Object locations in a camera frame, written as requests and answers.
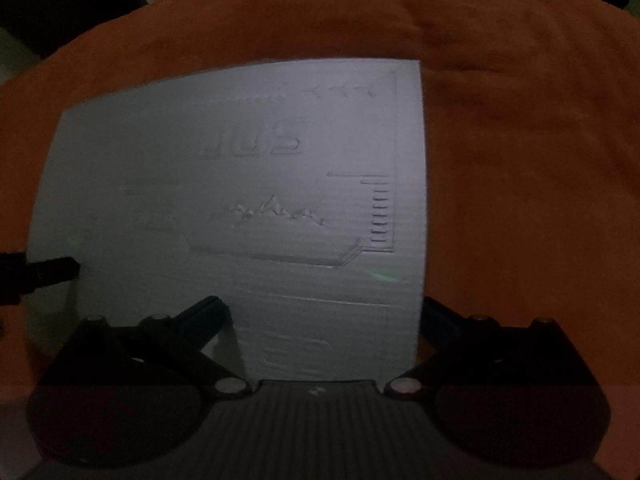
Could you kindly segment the white embossed plastic board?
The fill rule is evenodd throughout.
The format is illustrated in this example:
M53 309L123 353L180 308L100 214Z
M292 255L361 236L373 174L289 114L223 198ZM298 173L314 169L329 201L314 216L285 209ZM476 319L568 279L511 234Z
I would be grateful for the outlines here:
M416 358L426 253L420 65L247 64L66 110L27 255L81 265L116 326L208 296L206 354L251 382L387 382Z

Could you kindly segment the orange fuzzy cloth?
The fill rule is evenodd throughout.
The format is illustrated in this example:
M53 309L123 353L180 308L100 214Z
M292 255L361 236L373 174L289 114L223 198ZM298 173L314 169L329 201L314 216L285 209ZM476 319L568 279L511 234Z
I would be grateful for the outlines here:
M425 292L555 318L605 388L597 456L639 474L639 22L599 0L160 0L1 88L1 248L27 245L62 111L286 58L412 58L427 128Z

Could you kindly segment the black object at left edge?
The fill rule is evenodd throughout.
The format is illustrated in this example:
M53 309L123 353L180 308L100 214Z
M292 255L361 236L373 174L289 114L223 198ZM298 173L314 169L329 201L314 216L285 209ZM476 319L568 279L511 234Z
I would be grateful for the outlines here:
M24 252L2 252L0 257L0 302L18 306L35 290L77 280L80 263L72 257L29 262Z

